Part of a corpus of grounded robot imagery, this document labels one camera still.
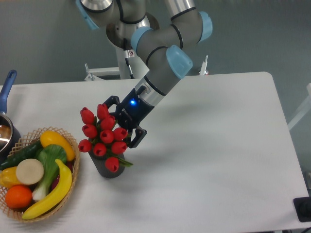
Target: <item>black vase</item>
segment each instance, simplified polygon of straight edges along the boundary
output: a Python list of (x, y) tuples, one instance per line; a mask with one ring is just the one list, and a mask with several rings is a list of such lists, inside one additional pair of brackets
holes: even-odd
[[(105, 166), (105, 162), (107, 160), (107, 156), (97, 156), (93, 153), (93, 150), (91, 150), (89, 152), (89, 155), (95, 165), (95, 167), (97, 168), (97, 171), (99, 172), (99, 174), (105, 178), (115, 178), (119, 175), (122, 174), (122, 172), (124, 171), (125, 167), (124, 166), (119, 166), (119, 169), (116, 172), (112, 172), (109, 171), (106, 166)], [(124, 154), (118, 154), (118, 156), (122, 159), (124, 159)]]

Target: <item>green cucumber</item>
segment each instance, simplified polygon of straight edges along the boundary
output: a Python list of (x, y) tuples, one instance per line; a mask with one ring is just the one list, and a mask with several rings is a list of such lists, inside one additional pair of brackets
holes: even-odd
[(33, 159), (37, 150), (42, 148), (40, 140), (20, 149), (15, 154), (8, 156), (7, 159), (1, 164), (0, 171), (17, 166), (21, 161), (25, 159)]

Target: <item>cooking pot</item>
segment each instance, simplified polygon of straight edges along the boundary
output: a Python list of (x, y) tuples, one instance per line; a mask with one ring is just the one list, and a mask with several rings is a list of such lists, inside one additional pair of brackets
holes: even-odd
[(20, 133), (14, 127), (10, 118), (6, 116), (7, 99), (16, 75), (16, 70), (11, 70), (8, 73), (0, 92), (0, 164), (7, 158), (12, 147), (14, 147), (15, 143), (20, 139)]

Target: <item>tulip bouquet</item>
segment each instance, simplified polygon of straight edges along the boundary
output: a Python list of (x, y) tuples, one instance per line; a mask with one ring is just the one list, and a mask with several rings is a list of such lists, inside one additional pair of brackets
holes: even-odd
[(106, 104), (98, 104), (97, 117), (86, 107), (80, 111), (80, 114), (85, 124), (82, 131), (88, 139), (80, 141), (79, 151), (94, 153), (98, 157), (105, 156), (104, 165), (111, 172), (118, 171), (119, 166), (133, 165), (119, 156), (127, 149), (126, 139), (130, 135), (124, 128), (115, 128), (117, 120), (109, 114)]

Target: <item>blue joint cap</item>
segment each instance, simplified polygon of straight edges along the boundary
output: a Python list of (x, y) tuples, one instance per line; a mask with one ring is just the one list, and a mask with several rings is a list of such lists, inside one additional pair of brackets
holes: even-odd
[(88, 25), (88, 27), (91, 30), (99, 29), (99, 27), (93, 22), (93, 20), (86, 13), (85, 9), (83, 8), (83, 6), (80, 3), (80, 0), (76, 0), (76, 5), (77, 5), (81, 15), (83, 16), (84, 20), (86, 21), (86, 24)]
[(176, 45), (172, 45), (166, 50), (166, 58), (179, 79), (183, 79), (193, 66), (192, 60)]
[(213, 32), (213, 24), (212, 20), (208, 16), (208, 14), (204, 11), (200, 11), (199, 14), (202, 17), (202, 22), (203, 22), (203, 29), (202, 29), (202, 36), (199, 42), (207, 39), (210, 37), (210, 35)]
[(150, 27), (140, 27), (133, 33), (132, 38), (131, 38), (131, 46), (134, 49), (135, 53), (137, 53), (137, 46), (138, 46), (140, 38), (145, 32), (149, 30), (153, 30), (153, 29)]

